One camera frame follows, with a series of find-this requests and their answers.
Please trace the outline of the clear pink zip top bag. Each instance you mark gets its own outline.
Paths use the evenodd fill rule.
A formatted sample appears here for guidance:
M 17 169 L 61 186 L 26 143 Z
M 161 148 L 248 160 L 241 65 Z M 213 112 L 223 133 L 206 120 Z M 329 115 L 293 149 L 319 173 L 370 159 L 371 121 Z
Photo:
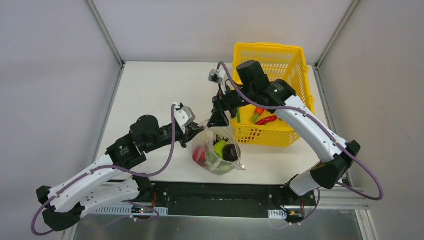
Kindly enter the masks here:
M 218 175 L 226 175 L 233 170 L 244 171 L 241 163 L 242 151 L 231 127 L 208 127 L 207 121 L 200 126 L 199 133 L 192 143 L 192 160 L 203 169 Z

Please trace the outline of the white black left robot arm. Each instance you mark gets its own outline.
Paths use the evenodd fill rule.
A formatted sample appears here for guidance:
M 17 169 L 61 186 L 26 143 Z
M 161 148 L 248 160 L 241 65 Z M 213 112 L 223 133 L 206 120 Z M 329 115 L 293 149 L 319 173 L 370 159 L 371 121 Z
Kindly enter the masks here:
M 130 126 L 129 133 L 119 138 L 86 169 L 55 187 L 41 186 L 36 190 L 44 223 L 52 232 L 76 225 L 89 213 L 104 206 L 138 199 L 152 198 L 150 177 L 161 174 L 170 164 L 175 143 L 182 148 L 205 130 L 182 110 L 171 117 L 171 123 L 159 126 L 156 117 L 143 115 Z M 147 160 L 146 154 L 165 146 L 170 153 L 156 172 L 140 173 L 133 168 Z

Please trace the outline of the green toy apple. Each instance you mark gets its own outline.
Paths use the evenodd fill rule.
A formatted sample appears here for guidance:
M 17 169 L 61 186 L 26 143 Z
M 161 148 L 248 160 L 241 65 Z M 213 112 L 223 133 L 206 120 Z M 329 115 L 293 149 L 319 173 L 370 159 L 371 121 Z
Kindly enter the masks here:
M 214 146 L 213 146 L 213 150 L 214 153 L 220 158 L 223 159 L 223 152 L 224 152 L 224 147 L 227 145 L 227 141 L 226 140 L 221 140 L 219 142 L 217 142 Z

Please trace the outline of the red toy bell pepper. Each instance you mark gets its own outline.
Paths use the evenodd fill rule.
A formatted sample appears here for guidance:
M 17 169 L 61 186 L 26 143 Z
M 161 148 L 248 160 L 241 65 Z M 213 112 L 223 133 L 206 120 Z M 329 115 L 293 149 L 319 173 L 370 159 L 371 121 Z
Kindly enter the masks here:
M 201 167 L 206 167 L 208 150 L 207 146 L 198 146 L 192 154 L 193 161 Z

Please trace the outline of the dark toy avocado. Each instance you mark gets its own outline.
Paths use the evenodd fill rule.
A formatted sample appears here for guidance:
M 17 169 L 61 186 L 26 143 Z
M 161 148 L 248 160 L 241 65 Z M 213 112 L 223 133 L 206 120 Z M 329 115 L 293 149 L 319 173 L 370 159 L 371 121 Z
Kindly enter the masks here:
M 239 159 L 238 150 L 235 144 L 227 144 L 222 149 L 222 159 L 232 163 Z

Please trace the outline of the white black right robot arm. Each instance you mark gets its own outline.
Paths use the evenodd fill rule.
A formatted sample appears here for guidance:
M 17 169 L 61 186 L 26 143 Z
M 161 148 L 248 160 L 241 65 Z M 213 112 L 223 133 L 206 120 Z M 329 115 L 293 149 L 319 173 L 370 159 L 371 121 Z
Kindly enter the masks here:
M 315 118 L 296 91 L 284 80 L 270 81 L 261 64 L 248 60 L 236 67 L 241 85 L 234 89 L 227 86 L 231 77 L 220 63 L 209 73 L 208 80 L 219 85 L 212 99 L 213 110 L 207 126 L 227 127 L 237 110 L 255 102 L 270 110 L 300 135 L 316 153 L 319 163 L 307 171 L 295 175 L 283 187 L 284 200 L 296 205 L 304 195 L 317 188 L 332 189 L 353 164 L 361 146 L 356 141 L 347 142 Z

